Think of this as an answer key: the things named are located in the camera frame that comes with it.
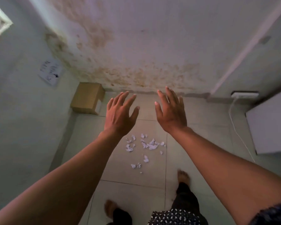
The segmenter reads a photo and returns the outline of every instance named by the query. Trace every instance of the foot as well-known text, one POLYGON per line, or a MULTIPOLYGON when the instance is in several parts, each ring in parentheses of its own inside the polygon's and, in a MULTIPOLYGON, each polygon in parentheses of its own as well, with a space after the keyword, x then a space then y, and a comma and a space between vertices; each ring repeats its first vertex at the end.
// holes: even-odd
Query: foot
POLYGON ((107 200, 104 204, 104 211, 108 218, 113 219, 113 211, 118 207, 116 202, 107 200))
POLYGON ((190 177, 188 176, 188 174, 182 170, 178 170, 177 172, 177 176, 178 176, 178 182, 183 182, 185 184, 188 185, 189 187, 189 183, 190 183, 190 177))

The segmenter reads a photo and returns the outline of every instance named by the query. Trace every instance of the wall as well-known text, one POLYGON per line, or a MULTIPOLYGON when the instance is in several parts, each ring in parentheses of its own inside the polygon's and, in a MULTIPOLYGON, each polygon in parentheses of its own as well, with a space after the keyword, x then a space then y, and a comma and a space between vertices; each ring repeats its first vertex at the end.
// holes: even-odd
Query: wall
POLYGON ((279 0, 31 0, 47 43, 106 89, 210 92, 279 0))
POLYGON ((265 37, 270 40, 254 47, 214 97, 228 98, 234 90, 255 90, 266 97, 281 87, 281 16, 265 37))
POLYGON ((56 87, 37 76, 51 56, 43 28, 12 0, 0 8, 13 25, 0 37, 0 208, 44 176, 62 138, 78 80, 56 87))

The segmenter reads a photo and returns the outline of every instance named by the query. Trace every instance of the power cord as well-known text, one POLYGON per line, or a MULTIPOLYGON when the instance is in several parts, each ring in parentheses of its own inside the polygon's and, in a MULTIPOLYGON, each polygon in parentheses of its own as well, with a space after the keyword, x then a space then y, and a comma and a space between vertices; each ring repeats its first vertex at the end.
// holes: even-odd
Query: power cord
POLYGON ((230 120, 231 120, 231 123, 232 123, 232 126, 233 126, 233 128, 234 128, 234 131, 235 131, 236 135, 240 138, 240 140, 242 141, 242 143, 244 144, 244 146, 245 146, 246 149, 248 150, 248 152, 249 152, 249 154, 251 155, 251 158, 253 159, 254 163, 256 163, 256 162, 255 162, 255 159, 253 158, 253 156, 252 156, 252 154, 251 154, 251 152, 250 152, 250 150, 248 149, 248 147, 246 146, 246 144, 244 143, 244 141, 242 140, 242 138, 240 137, 240 135, 237 133, 237 131, 236 131, 236 129, 235 129, 235 126, 234 126, 234 123, 233 123, 233 120, 232 120, 232 117, 231 117, 231 110, 232 110, 232 107, 233 107, 233 105, 235 104, 235 102, 236 102, 237 100, 238 100, 238 97, 236 97, 236 98, 233 100, 233 102, 231 103, 231 105, 230 105, 230 107, 229 107, 228 114, 229 114, 229 117, 230 117, 230 120))

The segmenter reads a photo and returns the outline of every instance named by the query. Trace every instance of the electrical outlet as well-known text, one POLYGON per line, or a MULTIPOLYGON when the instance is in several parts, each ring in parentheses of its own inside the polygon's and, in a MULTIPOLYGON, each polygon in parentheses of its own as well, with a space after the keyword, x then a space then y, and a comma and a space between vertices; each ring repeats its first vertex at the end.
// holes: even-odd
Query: electrical outlet
POLYGON ((232 98, 238 99, 254 99, 259 96, 258 91, 234 91, 231 94, 232 98))

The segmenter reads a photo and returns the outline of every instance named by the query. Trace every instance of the paper sign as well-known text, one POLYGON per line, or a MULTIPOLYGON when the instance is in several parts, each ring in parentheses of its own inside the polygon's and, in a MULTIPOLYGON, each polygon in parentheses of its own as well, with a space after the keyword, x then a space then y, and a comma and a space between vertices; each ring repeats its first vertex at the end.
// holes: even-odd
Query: paper sign
POLYGON ((63 67, 59 60, 47 59, 43 62, 39 69, 38 75, 44 79, 47 83, 55 86, 60 79, 63 67))

